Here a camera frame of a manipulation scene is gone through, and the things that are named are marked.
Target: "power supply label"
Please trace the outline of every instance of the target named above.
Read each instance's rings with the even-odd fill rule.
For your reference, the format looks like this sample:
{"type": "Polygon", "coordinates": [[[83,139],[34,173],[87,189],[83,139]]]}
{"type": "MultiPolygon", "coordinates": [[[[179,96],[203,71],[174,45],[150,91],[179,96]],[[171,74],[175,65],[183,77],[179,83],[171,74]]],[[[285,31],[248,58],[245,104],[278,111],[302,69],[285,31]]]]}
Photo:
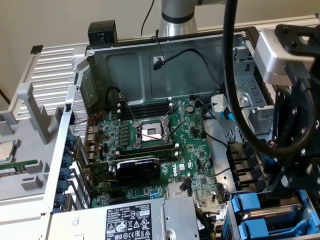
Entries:
{"type": "Polygon", "coordinates": [[[109,209],[105,240],[151,240],[151,204],[109,209]]]}

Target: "chip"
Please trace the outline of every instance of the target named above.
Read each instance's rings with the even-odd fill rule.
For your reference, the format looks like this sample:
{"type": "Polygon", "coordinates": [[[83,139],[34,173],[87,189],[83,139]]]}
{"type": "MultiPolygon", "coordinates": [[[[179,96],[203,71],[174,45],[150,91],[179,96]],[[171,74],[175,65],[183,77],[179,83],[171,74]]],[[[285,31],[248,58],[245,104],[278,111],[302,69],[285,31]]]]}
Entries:
{"type": "Polygon", "coordinates": [[[207,179],[206,178],[201,178],[201,184],[207,184],[207,179]]]}

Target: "green circuit board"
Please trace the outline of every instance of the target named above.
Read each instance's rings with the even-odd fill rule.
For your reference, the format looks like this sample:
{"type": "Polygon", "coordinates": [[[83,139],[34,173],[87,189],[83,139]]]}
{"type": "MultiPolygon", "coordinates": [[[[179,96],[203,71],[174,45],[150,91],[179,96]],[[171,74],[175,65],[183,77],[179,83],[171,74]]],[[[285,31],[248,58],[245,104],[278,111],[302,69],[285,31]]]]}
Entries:
{"type": "MultiPolygon", "coordinates": [[[[126,156],[120,155],[116,159],[117,147],[118,150],[120,148],[123,152],[137,149],[134,145],[136,143],[135,121],[120,122],[115,112],[106,112],[95,122],[95,125],[99,126],[103,131],[98,144],[100,146],[107,144],[108,151],[103,152],[103,157],[96,151],[93,154],[93,163],[87,165],[96,182],[96,197],[92,200],[93,208],[129,200],[168,198],[168,184],[182,183],[186,177],[189,177],[192,181],[192,196],[194,200],[198,202],[204,211],[217,212],[219,207],[218,202],[212,201],[212,192],[216,191],[215,179],[204,176],[197,166],[197,159],[200,160],[201,164],[204,164],[208,157],[211,156],[207,137],[202,136],[200,122],[201,108],[196,108],[195,101],[188,98],[175,99],[171,103],[175,104],[179,100],[184,111],[184,122],[173,133],[171,138],[171,141],[179,144],[178,148],[126,156]],[[187,106],[193,106],[194,112],[191,114],[187,113],[187,106]],[[116,180],[108,180],[108,166],[112,162],[141,157],[160,159],[161,175],[152,184],[123,185],[116,180]]],[[[177,106],[168,117],[170,127],[173,129],[181,122],[180,108],[177,106]]],[[[157,121],[157,117],[150,118],[149,120],[157,121]]],[[[214,174],[214,168],[209,163],[205,166],[204,171],[214,174]]]]}

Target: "metal side panel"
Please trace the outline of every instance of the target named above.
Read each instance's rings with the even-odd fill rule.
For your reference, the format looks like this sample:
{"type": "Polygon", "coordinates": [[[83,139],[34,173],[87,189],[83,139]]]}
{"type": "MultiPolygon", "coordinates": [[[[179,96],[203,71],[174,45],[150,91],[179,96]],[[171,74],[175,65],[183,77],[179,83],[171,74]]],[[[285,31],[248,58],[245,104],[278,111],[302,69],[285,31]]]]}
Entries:
{"type": "MultiPolygon", "coordinates": [[[[36,103],[44,106],[48,115],[55,114],[56,108],[65,104],[68,87],[75,83],[77,64],[85,59],[87,45],[44,47],[41,53],[30,56],[19,83],[32,83],[36,103]]],[[[17,120],[30,117],[17,92],[9,110],[17,120]]]]}

